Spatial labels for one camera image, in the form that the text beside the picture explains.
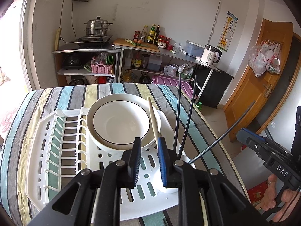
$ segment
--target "stainless steel shelf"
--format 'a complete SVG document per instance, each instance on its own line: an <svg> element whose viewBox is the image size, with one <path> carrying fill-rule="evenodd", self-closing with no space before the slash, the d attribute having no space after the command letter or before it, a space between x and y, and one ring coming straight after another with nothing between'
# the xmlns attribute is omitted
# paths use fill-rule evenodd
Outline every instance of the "stainless steel shelf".
<svg viewBox="0 0 301 226"><path fill-rule="evenodd" d="M127 68L127 67L123 67L123 68L124 69L131 69L131 70L136 70L136 71L147 72L147 73L151 73L151 74L154 74L154 75L160 75L160 76L164 76L164 77L175 79L175 80L178 79L178 77L166 76L165 74L163 74L161 72L156 72L156 71L152 71L152 70L149 70L149 69L133 69L133 68ZM193 79L185 79L185 78L182 78L182 80L193 81Z"/></svg>
<svg viewBox="0 0 301 226"><path fill-rule="evenodd" d="M96 74L92 72L88 72L86 69L60 69L58 71L58 75L80 75L80 76L107 76L107 77L115 77L111 74Z"/></svg>
<svg viewBox="0 0 301 226"><path fill-rule="evenodd" d="M184 61L187 61L187 62L195 63L195 64L201 65L203 67L212 69L214 71L220 72L220 70L218 68L216 68L214 66L204 64L200 61L197 61L194 57L190 57L190 56L185 55L181 52L173 53L173 52L171 52L167 49L162 49L162 48L160 48L160 52L154 52L154 51L150 51L150 50L147 50L147 49L144 49L144 48L142 49L142 48L136 48L136 47L119 46L119 45L115 45L115 47L116 48L123 48L123 49L135 49L135 50L140 50L140 51L144 51L144 52L160 54L160 55L163 55L163 56L167 56L167 57L171 57L171 58L175 58L175 59L181 59L181 60L184 60Z"/></svg>
<svg viewBox="0 0 301 226"><path fill-rule="evenodd" d="M107 53L120 53L121 49L115 48L112 46L112 43L106 43L102 47L84 47L79 46L77 43L67 43L59 48L58 51L53 51L53 54L56 53L75 53L75 52L107 52Z"/></svg>

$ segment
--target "giraffe poster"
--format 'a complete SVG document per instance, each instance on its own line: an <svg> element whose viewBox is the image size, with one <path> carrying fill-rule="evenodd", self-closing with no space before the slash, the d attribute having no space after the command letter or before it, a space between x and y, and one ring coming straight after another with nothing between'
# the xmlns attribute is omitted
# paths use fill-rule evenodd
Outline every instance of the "giraffe poster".
<svg viewBox="0 0 301 226"><path fill-rule="evenodd" d="M234 34L237 20L238 18L236 18L232 13L228 12L225 25L223 28L223 32L219 39L219 44L217 46L218 48L226 52L228 51L232 36Z"/></svg>

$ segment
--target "electric kettle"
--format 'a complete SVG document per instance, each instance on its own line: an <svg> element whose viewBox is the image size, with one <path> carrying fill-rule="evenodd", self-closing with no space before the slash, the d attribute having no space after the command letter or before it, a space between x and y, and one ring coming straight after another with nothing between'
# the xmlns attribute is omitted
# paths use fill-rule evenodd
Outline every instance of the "electric kettle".
<svg viewBox="0 0 301 226"><path fill-rule="evenodd" d="M219 53L219 57L218 57L217 61L214 61L216 52ZM217 49L213 46L206 45L205 50L202 55L202 58L201 58L201 62L208 64L208 65L213 65L213 63L219 62L219 60L221 59L221 56L222 56L222 51L220 51L219 49Z"/></svg>

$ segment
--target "red jar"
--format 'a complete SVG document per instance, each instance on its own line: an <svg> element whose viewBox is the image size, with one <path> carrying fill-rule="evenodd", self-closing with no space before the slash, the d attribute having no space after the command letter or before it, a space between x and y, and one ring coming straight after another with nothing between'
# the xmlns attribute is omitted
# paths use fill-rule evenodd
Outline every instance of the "red jar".
<svg viewBox="0 0 301 226"><path fill-rule="evenodd" d="M135 35L134 35L134 39L133 40L135 40L135 39L139 40L140 32L141 31L135 31Z"/></svg>
<svg viewBox="0 0 301 226"><path fill-rule="evenodd" d="M165 43L166 43L166 44L169 44L169 43L170 43L170 40L171 40L171 38L169 38L169 37L166 37L166 38L165 38L165 40L166 40L166 41L165 41Z"/></svg>
<svg viewBox="0 0 301 226"><path fill-rule="evenodd" d="M159 35L159 37L158 37L158 42L157 42L157 44L159 43L159 42L164 42L165 43L165 36L163 36L163 35Z"/></svg>
<svg viewBox="0 0 301 226"><path fill-rule="evenodd" d="M166 47L166 49L167 49L167 50L173 50L173 45L168 44L167 47Z"/></svg>

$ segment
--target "striped tablecloth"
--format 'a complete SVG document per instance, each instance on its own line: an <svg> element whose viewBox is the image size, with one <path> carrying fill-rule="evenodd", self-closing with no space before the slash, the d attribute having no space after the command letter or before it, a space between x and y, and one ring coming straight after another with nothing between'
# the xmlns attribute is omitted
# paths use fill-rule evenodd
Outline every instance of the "striped tablecloth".
<svg viewBox="0 0 301 226"><path fill-rule="evenodd" d="M27 225L38 211L25 194L27 160L38 121L56 109L87 108L99 98L113 93L128 93L147 99L163 111L174 128L176 123L177 92L175 86L146 84L101 84L68 86L32 91L25 97L11 125L0 163L1 204L16 225ZM182 92L179 140L182 140L188 117L190 100ZM185 144L186 155L196 156L216 140L216 135L195 107ZM247 197L246 189L234 164L220 143L195 163L198 169L217 168ZM178 207L142 218L123 221L121 225L174 226L178 225Z"/></svg>

